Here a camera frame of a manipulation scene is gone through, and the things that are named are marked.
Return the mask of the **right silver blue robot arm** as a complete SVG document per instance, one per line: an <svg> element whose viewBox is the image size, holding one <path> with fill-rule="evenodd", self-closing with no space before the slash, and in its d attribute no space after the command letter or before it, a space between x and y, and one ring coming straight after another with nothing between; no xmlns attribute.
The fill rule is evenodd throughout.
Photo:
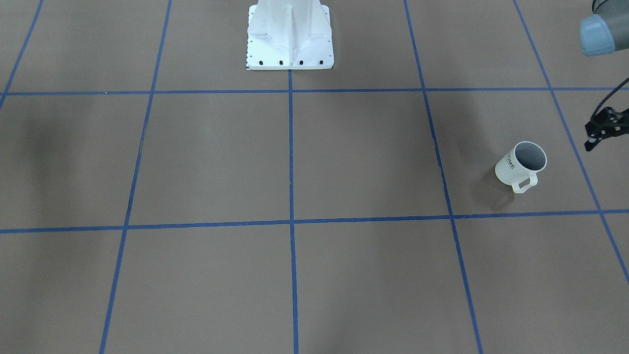
<svg viewBox="0 0 629 354"><path fill-rule="evenodd" d="M629 47L629 2L627 0L594 0L591 16L584 18L579 25L579 38L585 56L609 55ZM588 135L584 143L590 152L601 141L628 134L628 110L616 110L607 106L607 101L629 80L623 79L609 92L593 110L585 124Z"/></svg>

